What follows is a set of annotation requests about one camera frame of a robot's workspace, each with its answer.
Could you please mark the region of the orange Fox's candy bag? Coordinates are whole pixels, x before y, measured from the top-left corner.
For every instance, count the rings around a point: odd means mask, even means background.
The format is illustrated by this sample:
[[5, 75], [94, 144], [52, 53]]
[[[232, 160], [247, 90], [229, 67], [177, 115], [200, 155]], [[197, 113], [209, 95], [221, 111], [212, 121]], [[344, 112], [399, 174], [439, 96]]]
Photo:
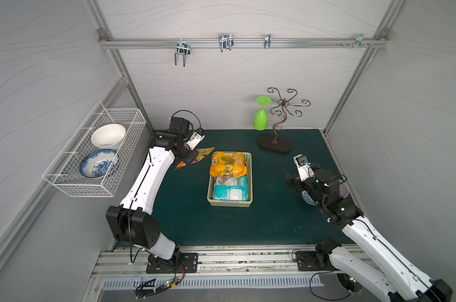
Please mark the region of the orange Fox's candy bag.
[[182, 161], [176, 166], [176, 170], [181, 169], [185, 166], [190, 166], [202, 161], [205, 157], [210, 155], [215, 150], [214, 147], [211, 148], [197, 148], [191, 151], [189, 156], [182, 159]]

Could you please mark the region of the yellow mango candy bag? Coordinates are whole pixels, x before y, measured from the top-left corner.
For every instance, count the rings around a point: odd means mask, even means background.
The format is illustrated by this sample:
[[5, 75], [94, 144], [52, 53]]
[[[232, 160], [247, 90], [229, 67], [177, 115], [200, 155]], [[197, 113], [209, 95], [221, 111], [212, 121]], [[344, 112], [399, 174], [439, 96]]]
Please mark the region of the yellow mango candy bag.
[[244, 154], [241, 152], [215, 152], [212, 156], [212, 177], [243, 177], [248, 173]]

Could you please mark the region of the teal candy bag back side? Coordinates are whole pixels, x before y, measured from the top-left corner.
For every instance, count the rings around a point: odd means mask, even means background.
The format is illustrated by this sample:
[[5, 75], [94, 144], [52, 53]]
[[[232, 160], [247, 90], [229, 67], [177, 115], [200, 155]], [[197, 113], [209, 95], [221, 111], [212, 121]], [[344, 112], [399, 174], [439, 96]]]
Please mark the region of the teal candy bag back side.
[[249, 199], [247, 177], [216, 177], [214, 180], [213, 199], [247, 201]]

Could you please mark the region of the pale green plastic basket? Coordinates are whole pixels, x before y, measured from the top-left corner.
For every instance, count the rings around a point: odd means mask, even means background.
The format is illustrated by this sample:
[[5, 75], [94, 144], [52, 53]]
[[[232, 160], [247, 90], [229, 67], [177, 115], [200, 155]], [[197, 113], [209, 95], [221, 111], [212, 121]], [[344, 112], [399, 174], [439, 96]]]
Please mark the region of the pale green plastic basket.
[[245, 163], [248, 169], [248, 173], [245, 175], [248, 179], [248, 191], [249, 199], [247, 201], [225, 201], [225, 200], [214, 200], [213, 191], [214, 191], [214, 180], [215, 177], [210, 175], [210, 183], [208, 186], [207, 200], [212, 206], [223, 206], [231, 208], [248, 208], [251, 206], [254, 194], [253, 194], [253, 165], [252, 165], [252, 155], [249, 152], [241, 152], [244, 154]]

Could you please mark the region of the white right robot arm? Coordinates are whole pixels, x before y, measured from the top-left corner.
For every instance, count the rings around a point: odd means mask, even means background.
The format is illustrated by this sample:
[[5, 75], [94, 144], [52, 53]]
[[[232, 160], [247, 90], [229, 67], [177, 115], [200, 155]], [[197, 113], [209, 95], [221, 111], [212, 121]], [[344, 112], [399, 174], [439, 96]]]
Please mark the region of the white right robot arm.
[[349, 237], [376, 264], [353, 256], [332, 239], [315, 247], [312, 264], [321, 271], [341, 271], [381, 301], [450, 301], [453, 290], [405, 258], [376, 230], [355, 203], [340, 194], [340, 180], [328, 169], [298, 167], [298, 176], [285, 174], [290, 189], [306, 192], [327, 221]]

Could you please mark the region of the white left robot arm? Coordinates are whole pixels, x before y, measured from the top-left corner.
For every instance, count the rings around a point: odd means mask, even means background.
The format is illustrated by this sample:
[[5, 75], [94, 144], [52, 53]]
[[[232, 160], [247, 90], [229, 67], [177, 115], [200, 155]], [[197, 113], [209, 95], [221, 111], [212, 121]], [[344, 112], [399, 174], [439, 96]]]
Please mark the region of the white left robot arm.
[[106, 219], [116, 241], [147, 251], [176, 271], [181, 264], [179, 245], [162, 233], [161, 223], [152, 217], [154, 202], [167, 170], [176, 159], [185, 164], [198, 155], [196, 146], [205, 138], [181, 117], [171, 117], [169, 128], [153, 134], [144, 164], [131, 189], [118, 206], [110, 206]]

